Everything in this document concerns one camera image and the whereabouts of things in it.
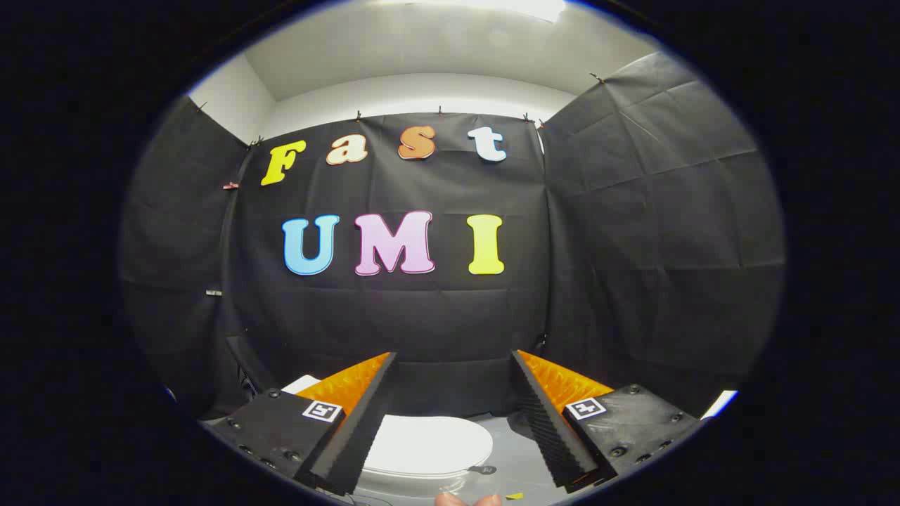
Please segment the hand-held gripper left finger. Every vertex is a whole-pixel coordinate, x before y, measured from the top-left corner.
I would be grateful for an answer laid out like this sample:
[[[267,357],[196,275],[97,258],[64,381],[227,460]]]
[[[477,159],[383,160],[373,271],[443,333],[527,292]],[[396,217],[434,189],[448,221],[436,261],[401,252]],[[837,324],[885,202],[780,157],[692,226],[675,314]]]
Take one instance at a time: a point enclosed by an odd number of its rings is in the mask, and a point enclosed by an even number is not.
[[[258,394],[211,430],[242,457],[295,483],[353,493],[391,404],[396,370],[396,353],[381,353],[299,393]]]

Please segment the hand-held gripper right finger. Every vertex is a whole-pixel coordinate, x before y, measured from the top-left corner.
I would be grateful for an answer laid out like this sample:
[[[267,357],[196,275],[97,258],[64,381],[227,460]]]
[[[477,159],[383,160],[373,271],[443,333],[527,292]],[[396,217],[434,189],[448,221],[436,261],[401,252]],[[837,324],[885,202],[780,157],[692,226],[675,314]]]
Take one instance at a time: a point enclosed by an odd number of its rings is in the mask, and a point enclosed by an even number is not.
[[[510,362],[518,407],[553,483],[568,493],[633,474],[700,426],[643,385],[613,389],[524,350]]]

